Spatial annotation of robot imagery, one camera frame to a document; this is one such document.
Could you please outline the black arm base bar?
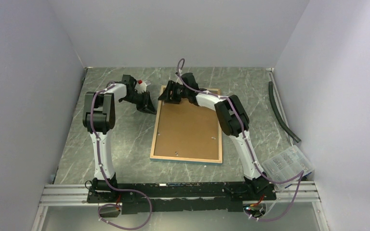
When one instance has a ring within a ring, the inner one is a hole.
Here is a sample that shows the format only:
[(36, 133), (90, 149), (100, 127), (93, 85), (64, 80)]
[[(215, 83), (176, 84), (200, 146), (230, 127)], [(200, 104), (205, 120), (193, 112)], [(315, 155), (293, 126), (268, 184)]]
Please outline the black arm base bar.
[(142, 212), (226, 210), (241, 212), (243, 206), (259, 201), (274, 201), (273, 184), (255, 193), (244, 181), (196, 183), (120, 183), (118, 191), (93, 191), (88, 203), (119, 203), (124, 215)]

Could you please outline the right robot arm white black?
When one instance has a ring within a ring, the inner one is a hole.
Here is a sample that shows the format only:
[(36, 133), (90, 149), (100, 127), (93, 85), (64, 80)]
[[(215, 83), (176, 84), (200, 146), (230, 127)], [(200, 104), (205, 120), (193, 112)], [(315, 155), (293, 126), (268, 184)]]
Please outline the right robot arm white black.
[(250, 119), (236, 95), (221, 96), (208, 89), (200, 88), (192, 73), (178, 76), (178, 82), (170, 80), (158, 97), (164, 103), (179, 104), (182, 99), (189, 103), (209, 108), (216, 112), (222, 132), (233, 142), (242, 162), (246, 195), (259, 199), (269, 185), (264, 169), (260, 165), (250, 138)]

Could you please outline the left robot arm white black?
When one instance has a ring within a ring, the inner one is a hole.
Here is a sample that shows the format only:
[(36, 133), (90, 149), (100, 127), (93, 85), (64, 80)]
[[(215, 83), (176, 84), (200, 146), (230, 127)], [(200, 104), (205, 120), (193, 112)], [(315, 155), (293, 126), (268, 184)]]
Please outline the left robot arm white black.
[(100, 191), (106, 202), (115, 201), (119, 195), (111, 154), (111, 135), (117, 121), (115, 101), (132, 103), (136, 110), (155, 115), (149, 85), (149, 81), (123, 75), (121, 81), (111, 81), (104, 89), (85, 94), (82, 123), (90, 134), (95, 160), (92, 190)]

